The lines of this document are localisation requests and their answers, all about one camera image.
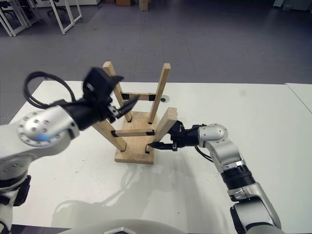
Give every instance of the white table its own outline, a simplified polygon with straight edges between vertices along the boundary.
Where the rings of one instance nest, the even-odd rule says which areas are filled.
[[[312,84],[287,83],[287,86],[312,113]]]
[[[77,97],[81,82],[67,82]],[[156,83],[122,83],[127,92],[154,92]],[[178,119],[227,127],[256,180],[261,182],[286,233],[312,231],[311,113],[286,85],[168,83],[158,116],[177,107]],[[69,95],[44,81],[43,102]],[[136,111],[149,111],[140,101]],[[26,103],[13,121],[35,108]],[[116,129],[122,120],[114,123]],[[63,153],[35,161],[25,204],[14,223],[73,228],[107,219],[147,219],[189,233],[235,233],[226,186],[214,165],[194,148],[156,151],[155,164],[114,162],[116,149],[89,128]]]

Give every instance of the gray floor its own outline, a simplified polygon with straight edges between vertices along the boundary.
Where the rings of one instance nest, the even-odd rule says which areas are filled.
[[[140,12],[138,6],[100,3],[82,7],[84,19],[65,36],[48,9],[41,9],[43,22],[15,38],[0,28],[0,124],[9,123],[25,102],[21,90],[28,73],[82,80],[90,66],[108,60],[125,81],[157,81],[169,62],[169,82],[312,83],[312,14],[272,4],[152,0],[150,11]],[[65,15],[62,20],[68,22]]]

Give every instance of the metal frame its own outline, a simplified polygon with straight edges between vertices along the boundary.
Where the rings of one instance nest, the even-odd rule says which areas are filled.
[[[4,29],[6,30],[6,32],[8,33],[8,35],[11,37],[11,36],[12,36],[12,33],[11,33],[10,29],[8,28],[8,26],[5,24],[5,22],[3,21],[2,15],[3,15],[3,12],[2,12],[1,9],[0,9],[0,23],[2,24],[2,26],[4,27]]]
[[[79,16],[77,18],[74,19],[73,17],[73,14],[72,14],[72,11],[70,9],[70,6],[69,6],[69,3],[68,3],[68,0],[64,0],[64,3],[65,3],[65,7],[66,7],[66,11],[67,11],[67,14],[68,14],[68,17],[69,17],[69,20],[70,20],[70,24],[68,24],[65,28],[63,27],[62,25],[62,22],[60,21],[60,18],[59,18],[59,14],[58,14],[58,11],[56,9],[56,5],[54,3],[53,0],[50,0],[50,4],[52,6],[52,9],[53,9],[53,12],[54,12],[54,15],[55,17],[57,18],[57,21],[58,21],[58,25],[59,25],[59,28],[62,32],[63,35],[65,35],[65,33],[71,29],[72,27],[75,26],[75,23],[82,18],[82,14],[81,14],[81,10],[80,10],[80,6],[79,6],[79,3],[78,3],[78,0],[76,0],[76,5],[77,5],[77,8],[78,8],[78,12],[79,12]]]
[[[0,16],[2,17],[4,23],[6,24],[7,28],[9,29],[9,31],[11,32],[11,34],[15,37],[17,33],[23,31],[25,28],[28,28],[29,25],[27,24],[26,20],[24,19],[20,8],[17,4],[17,1],[15,0],[9,0],[8,1],[16,15],[16,17],[19,20],[20,26],[17,27],[16,29],[13,29],[12,26],[10,25],[9,21],[7,20],[7,18],[5,17],[4,13],[2,12],[2,10],[0,10]]]
[[[18,3],[18,5],[19,5],[19,7],[20,7],[20,9],[21,9],[21,13],[23,14],[23,16],[24,16],[24,18],[25,18],[25,20],[26,20],[26,22],[28,23],[29,26],[31,26],[31,25],[33,25],[35,22],[41,20],[40,13],[39,13],[39,11],[38,11],[38,9],[37,9],[36,4],[34,3],[34,0],[27,0],[27,3],[28,3],[28,5],[29,5],[29,8],[30,8],[30,10],[32,11],[32,13],[33,13],[33,15],[34,15],[34,18],[32,18],[32,19],[29,19],[29,18],[26,16],[26,14],[25,14],[25,12],[24,12],[22,6],[20,5],[19,1],[17,1],[17,3]]]

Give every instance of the black cable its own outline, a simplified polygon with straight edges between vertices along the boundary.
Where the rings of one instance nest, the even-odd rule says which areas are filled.
[[[211,157],[205,153],[203,153],[198,146],[195,146],[195,149],[197,152],[199,152],[200,155],[202,155],[205,159],[207,159],[210,162],[213,162],[213,160],[211,159]]]
[[[70,94],[70,97],[72,99],[72,102],[70,103],[66,103],[66,104],[61,104],[61,106],[68,106],[68,105],[76,105],[76,104],[82,104],[84,103],[84,101],[76,101],[75,99],[75,95],[73,93],[73,91],[71,90],[71,88],[69,87],[69,85],[64,81],[62,80],[61,78],[55,76],[55,75],[52,75],[52,74],[49,74],[49,73],[45,73],[45,72],[32,72],[30,73],[25,82],[24,82],[24,86],[23,86],[23,95],[24,97],[26,98],[26,100],[33,106],[37,107],[37,108],[40,108],[40,109],[47,109],[49,107],[52,107],[52,106],[55,106],[56,104],[52,103],[52,104],[46,104],[46,103],[42,103],[40,101],[38,101],[37,99],[35,99],[29,92],[28,90],[28,84],[31,80],[35,79],[35,78],[38,78],[38,77],[43,77],[45,79],[49,78],[49,79],[52,79],[52,80],[55,80],[57,81],[58,83],[62,84],[69,92]]]

